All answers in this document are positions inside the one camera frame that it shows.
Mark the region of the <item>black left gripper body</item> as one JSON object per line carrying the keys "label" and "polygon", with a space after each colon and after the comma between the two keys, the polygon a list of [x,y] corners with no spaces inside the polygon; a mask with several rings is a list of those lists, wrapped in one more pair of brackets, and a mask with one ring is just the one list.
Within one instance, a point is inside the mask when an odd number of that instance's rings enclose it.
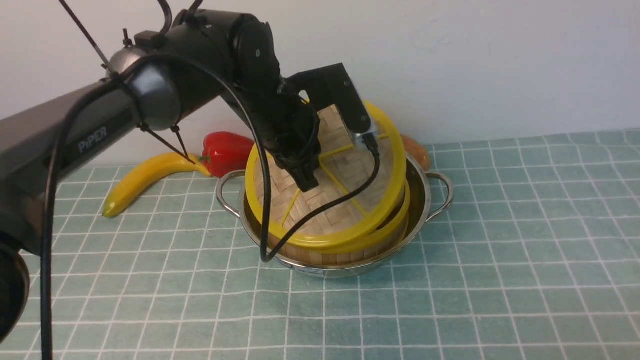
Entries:
{"label": "black left gripper body", "polygon": [[270,155],[300,191],[318,187],[314,172],[320,166],[320,119],[313,105],[288,82],[271,91],[241,88],[240,95],[247,105],[247,124],[256,130],[259,162],[265,164]]}

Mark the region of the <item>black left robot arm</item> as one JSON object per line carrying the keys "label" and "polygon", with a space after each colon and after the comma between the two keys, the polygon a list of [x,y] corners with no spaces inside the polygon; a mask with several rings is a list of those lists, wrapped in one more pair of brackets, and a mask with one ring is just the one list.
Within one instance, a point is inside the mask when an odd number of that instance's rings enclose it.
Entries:
{"label": "black left robot arm", "polygon": [[18,324],[30,279],[19,251],[51,267],[58,183],[134,129],[158,133],[222,97],[304,190],[321,151],[319,121],[281,75],[269,23],[196,1],[110,59],[111,73],[1,121],[1,339]]}

